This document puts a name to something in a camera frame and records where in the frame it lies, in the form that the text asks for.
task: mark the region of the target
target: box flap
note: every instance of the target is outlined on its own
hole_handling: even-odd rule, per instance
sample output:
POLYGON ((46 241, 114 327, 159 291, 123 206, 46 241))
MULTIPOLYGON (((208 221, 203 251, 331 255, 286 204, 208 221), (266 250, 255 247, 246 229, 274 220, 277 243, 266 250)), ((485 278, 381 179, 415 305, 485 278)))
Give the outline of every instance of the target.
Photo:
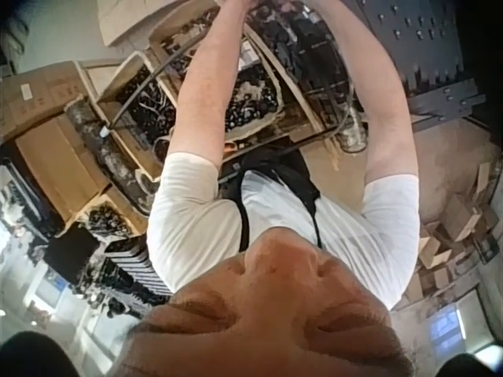
POLYGON ((451 196, 440 221, 454 242, 465 239, 475 228, 482 211, 460 194, 451 196))
POLYGON ((66 223, 105 189, 104 181, 96 181, 72 146, 82 142, 72 137, 68 140, 68 126, 62 116, 16 141, 30 171, 66 223))

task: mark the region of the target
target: cardboard box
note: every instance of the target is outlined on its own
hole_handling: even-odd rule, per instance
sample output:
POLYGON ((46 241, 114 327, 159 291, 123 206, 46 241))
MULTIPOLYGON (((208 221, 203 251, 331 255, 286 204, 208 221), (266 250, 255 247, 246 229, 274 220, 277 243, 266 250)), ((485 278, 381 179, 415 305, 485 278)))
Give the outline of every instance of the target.
POLYGON ((440 222, 450 239, 459 242, 473 231, 481 216, 482 211, 475 203, 460 194, 455 194, 443 211, 440 222))
POLYGON ((420 230, 419 230, 419 250, 418 254, 422 252, 424 247, 428 244, 428 241, 430 240, 431 235, 426 226, 423 224, 420 225, 420 230))
POLYGON ((412 279, 406 288, 405 296, 409 302, 416 302, 424 297, 423 288, 421 286, 420 277, 417 273, 412 275, 412 279))
POLYGON ((419 254, 419 259, 426 269, 446 263, 457 245, 447 238, 446 231, 439 223, 427 225, 430 239, 419 254))
POLYGON ((487 186, 489 185, 489 178, 491 172, 491 162, 481 163, 477 173, 477 180, 473 190, 473 199, 478 201, 482 196, 487 186))
POLYGON ((103 203, 107 203, 113 207, 125 220, 131 230, 130 237, 146 233, 149 220, 134 209, 129 200, 117 187, 111 185, 102 195, 89 203, 84 212, 89 213, 93 208, 99 207, 103 203))
POLYGON ((482 217, 475 226, 475 233, 477 235, 487 234, 496 228, 499 222, 500 218, 498 217, 496 211, 494 211, 489 205, 485 205, 482 209, 482 217))
POLYGON ((438 289, 442 289, 450 284, 449 271, 446 267, 442 267, 441 269, 437 269, 433 273, 435 277, 435 286, 438 289))
POLYGON ((0 139, 7 141, 63 112, 64 106, 86 95, 73 62, 52 64, 2 81, 0 139))
POLYGON ((110 183, 64 115, 30 130, 16 144, 66 225, 110 183))

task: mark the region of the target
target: raised arm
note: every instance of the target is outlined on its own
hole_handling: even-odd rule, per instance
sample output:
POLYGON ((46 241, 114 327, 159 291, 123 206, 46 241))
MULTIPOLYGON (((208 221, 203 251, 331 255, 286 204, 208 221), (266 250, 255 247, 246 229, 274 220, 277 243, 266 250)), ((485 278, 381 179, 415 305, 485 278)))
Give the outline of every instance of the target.
POLYGON ((222 165, 226 109, 232 97, 244 18, 253 0, 228 0, 189 66, 178 96, 168 155, 188 152, 222 165))
POLYGON ((372 32, 340 1, 309 0, 334 34, 369 119, 366 183, 417 175, 409 108, 398 72, 372 32))

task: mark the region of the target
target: eye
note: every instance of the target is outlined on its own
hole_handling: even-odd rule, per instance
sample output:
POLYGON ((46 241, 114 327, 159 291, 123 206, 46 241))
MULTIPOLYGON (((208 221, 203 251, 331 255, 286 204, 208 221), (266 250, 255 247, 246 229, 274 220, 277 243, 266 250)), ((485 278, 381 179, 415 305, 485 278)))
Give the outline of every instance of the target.
POLYGON ((223 320, 226 318, 225 313, 222 313, 221 310, 218 310, 218 308, 215 308, 215 306, 204 302, 184 301, 170 303, 170 306, 187 313, 208 318, 209 320, 223 320))
POLYGON ((318 325, 318 329, 324 332, 338 332, 364 328, 378 324, 379 319, 373 314, 346 314, 335 320, 318 325))
POLYGON ((230 326, 236 315, 229 305, 216 293, 210 291, 185 291, 171 299, 169 306, 208 320, 230 326))

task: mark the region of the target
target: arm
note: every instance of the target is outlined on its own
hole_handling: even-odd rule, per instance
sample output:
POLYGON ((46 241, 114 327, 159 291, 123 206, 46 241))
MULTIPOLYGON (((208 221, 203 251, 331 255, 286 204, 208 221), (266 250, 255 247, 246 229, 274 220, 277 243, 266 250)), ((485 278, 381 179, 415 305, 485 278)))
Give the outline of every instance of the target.
POLYGON ((402 81, 386 50, 340 1, 308 1, 325 19, 369 118, 365 182, 397 174, 418 175, 409 108, 402 81))
POLYGON ((252 0, 229 0, 194 56, 178 96, 168 154, 188 152, 222 165, 226 109, 237 78, 244 18, 252 0))
POLYGON ((368 277, 393 306, 410 281, 419 247, 417 155, 406 95, 384 47, 340 0, 309 3, 334 34, 369 118, 362 215, 384 248, 374 255, 382 262, 367 266, 368 277))

